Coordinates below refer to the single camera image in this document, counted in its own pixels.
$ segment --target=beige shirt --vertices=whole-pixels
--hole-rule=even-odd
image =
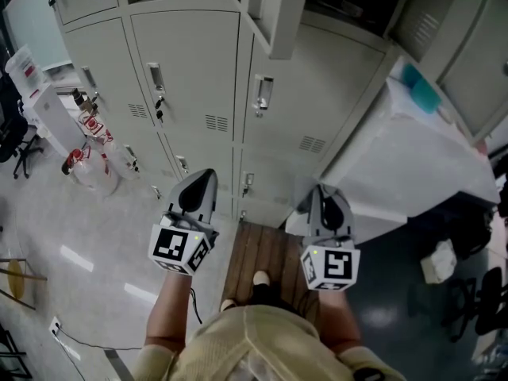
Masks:
[[[361,368],[376,368],[386,381],[404,381],[365,347],[335,356],[305,319],[270,306],[237,307],[202,326],[177,356],[145,346],[136,381],[353,381]]]

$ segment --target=office chair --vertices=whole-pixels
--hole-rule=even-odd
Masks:
[[[479,336],[492,330],[508,328],[508,285],[502,285],[500,267],[491,269],[482,280],[482,289],[476,291],[476,279],[454,279],[448,285],[449,290],[458,288],[464,296],[464,304],[456,312],[445,318],[442,326],[450,326],[462,318],[457,335],[450,341],[456,343],[468,327],[469,321],[476,320],[475,331]]]
[[[20,166],[23,167],[23,175],[25,178],[29,178],[29,174],[26,171],[26,161],[30,154],[34,152],[44,152],[44,149],[40,147],[32,148],[35,141],[39,140],[39,137],[35,134],[30,141],[24,141],[23,138],[29,130],[29,124],[25,118],[21,115],[22,113],[22,102],[18,101],[19,111],[12,112],[10,117],[7,117],[4,113],[4,122],[0,125],[0,163],[4,163],[10,159],[11,156],[18,156],[16,168],[14,169],[14,179],[18,178],[17,170]]]

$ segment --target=wooden stool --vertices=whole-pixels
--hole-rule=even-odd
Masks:
[[[7,267],[8,269],[4,270],[0,268],[0,273],[8,275],[9,288],[12,296],[2,290],[0,290],[0,294],[15,301],[16,303],[19,303],[20,305],[35,310],[35,307],[20,300],[23,298],[23,294],[25,293],[25,278],[35,279],[36,281],[47,281],[48,279],[44,276],[23,274],[21,265],[19,264],[21,261],[24,261],[26,264],[25,258],[0,258],[0,263],[9,263],[9,266]]]

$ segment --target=cable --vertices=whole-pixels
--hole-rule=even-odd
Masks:
[[[141,350],[141,347],[115,348],[115,347],[104,347],[104,346],[99,346],[99,345],[96,345],[96,344],[84,343],[82,341],[79,341],[79,340],[75,339],[73,336],[65,333],[64,330],[60,326],[58,326],[58,324],[56,324],[56,327],[59,329],[60,332],[62,332],[69,339],[75,341],[78,344],[82,344],[83,346],[88,346],[88,347],[93,347],[93,348],[101,348],[102,350],[117,350],[117,351],[121,351],[121,352],[127,352],[129,350]]]
[[[190,296],[192,297],[192,307],[194,308],[194,312],[196,313],[196,317],[198,318],[198,322],[200,325],[203,324],[201,318],[198,314],[198,303],[197,303],[197,297],[196,297],[196,291],[194,289],[190,289]]]
[[[79,370],[78,366],[75,364],[75,362],[72,360],[71,356],[69,356],[69,354],[67,353],[67,350],[63,347],[62,345],[62,342],[60,341],[60,339],[55,336],[56,339],[58,340],[58,344],[59,346],[62,348],[63,352],[65,353],[65,355],[67,356],[67,358],[71,361],[72,365],[74,366],[74,368],[76,369],[76,371],[78,372],[78,374],[81,376],[81,378],[83,379],[83,381],[86,381],[85,380],[85,377],[83,377],[83,374],[81,374],[81,371]]]

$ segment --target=person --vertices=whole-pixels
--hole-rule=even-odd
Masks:
[[[263,271],[247,306],[225,300],[186,345],[192,278],[169,272],[148,319],[136,381],[402,381],[368,348],[345,293],[319,291],[321,335],[275,295]]]

